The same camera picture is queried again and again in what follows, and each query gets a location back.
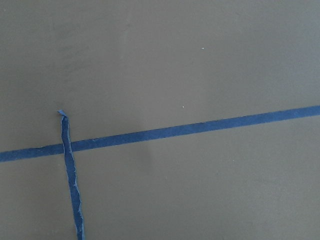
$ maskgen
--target tape strip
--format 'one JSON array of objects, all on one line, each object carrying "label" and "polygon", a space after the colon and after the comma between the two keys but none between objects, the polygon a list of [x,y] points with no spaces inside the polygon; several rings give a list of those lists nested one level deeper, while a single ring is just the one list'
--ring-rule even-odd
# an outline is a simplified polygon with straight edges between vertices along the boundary
[{"label": "tape strip", "polygon": [[[265,124],[283,120],[312,117],[318,115],[320,115],[320,105],[289,109],[284,111],[267,112],[249,116],[240,116],[222,120],[206,121],[180,126],[172,126],[94,139],[86,139],[74,141],[71,143],[71,146],[72,150],[76,152],[155,139],[164,139],[188,134],[203,133],[208,131],[216,131],[222,129]],[[0,152],[0,162],[56,155],[62,154],[63,152],[64,148],[62,144],[49,145],[40,148],[27,148],[21,150],[5,151]]]},{"label": "tape strip", "polygon": [[61,114],[61,137],[63,142],[64,161],[66,173],[68,175],[76,235],[78,240],[85,240],[84,218],[81,212],[81,199],[77,184],[76,165],[70,142],[69,119],[63,110],[59,110],[58,112]]}]

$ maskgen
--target vertical tape strip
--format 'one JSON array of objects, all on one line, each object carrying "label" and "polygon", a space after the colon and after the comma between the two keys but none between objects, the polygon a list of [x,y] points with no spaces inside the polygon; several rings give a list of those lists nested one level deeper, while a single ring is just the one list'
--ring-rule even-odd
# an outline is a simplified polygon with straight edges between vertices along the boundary
[{"label": "vertical tape strip", "polygon": [[78,240],[85,240],[84,218],[81,212],[81,199],[77,184],[76,165],[74,155],[72,153],[69,134],[69,119],[63,110],[59,110],[58,113],[61,114],[61,137],[63,142],[64,161],[66,173],[68,175],[76,235]]}]

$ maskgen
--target gray surface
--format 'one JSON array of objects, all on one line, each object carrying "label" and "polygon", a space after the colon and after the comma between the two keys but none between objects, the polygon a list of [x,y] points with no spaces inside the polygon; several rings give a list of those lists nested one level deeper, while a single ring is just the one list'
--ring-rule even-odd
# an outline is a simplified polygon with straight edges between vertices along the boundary
[{"label": "gray surface", "polygon": [[320,103],[318,0],[1,3],[0,151]]},{"label": "gray surface", "polygon": [[316,240],[319,117],[76,152],[87,239]]},{"label": "gray surface", "polygon": [[4,240],[76,239],[62,155],[0,164],[0,233]]},{"label": "gray surface", "polygon": [[[58,109],[76,141],[318,105],[319,23],[318,0],[2,0],[0,152],[60,143]],[[318,123],[76,153],[87,239],[318,239]],[[0,165],[4,239],[75,238],[62,163]]]}]

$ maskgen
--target blue painter's tape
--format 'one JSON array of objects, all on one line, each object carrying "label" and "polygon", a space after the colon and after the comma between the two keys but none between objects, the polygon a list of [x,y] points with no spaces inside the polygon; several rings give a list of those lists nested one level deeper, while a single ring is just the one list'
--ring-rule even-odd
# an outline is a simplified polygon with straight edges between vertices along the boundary
[{"label": "blue painter's tape", "polygon": [[[214,121],[206,121],[180,126],[165,127],[154,130],[126,133],[115,136],[99,137],[74,141],[71,143],[72,150],[83,151],[88,149],[103,148],[108,146],[129,144],[155,139],[164,139],[182,135],[203,133],[222,129],[238,128],[250,125],[265,124],[283,120],[298,119],[320,115],[320,105],[289,109],[284,111],[267,112],[249,116],[240,116]],[[41,156],[62,154],[61,144],[49,145],[41,148],[28,148],[21,150],[0,152],[0,162],[14,161],[19,159],[36,158]]]},{"label": "blue painter's tape", "polygon": [[66,173],[68,175],[76,235],[78,240],[85,240],[84,218],[81,212],[81,199],[77,184],[76,165],[70,142],[69,119],[63,110],[59,110],[58,112],[61,114],[61,137],[63,142],[64,161]]}]

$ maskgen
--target horizontal tape strip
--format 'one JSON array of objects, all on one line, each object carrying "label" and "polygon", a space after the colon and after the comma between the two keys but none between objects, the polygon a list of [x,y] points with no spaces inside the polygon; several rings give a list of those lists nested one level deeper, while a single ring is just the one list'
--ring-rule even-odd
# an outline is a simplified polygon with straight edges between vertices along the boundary
[{"label": "horizontal tape strip", "polygon": [[[72,151],[76,152],[318,115],[320,115],[320,105],[74,141],[71,143],[71,147]],[[26,148],[0,152],[0,162],[8,162],[19,159],[29,159],[63,153],[64,147],[62,144],[48,145],[40,148]]]}]

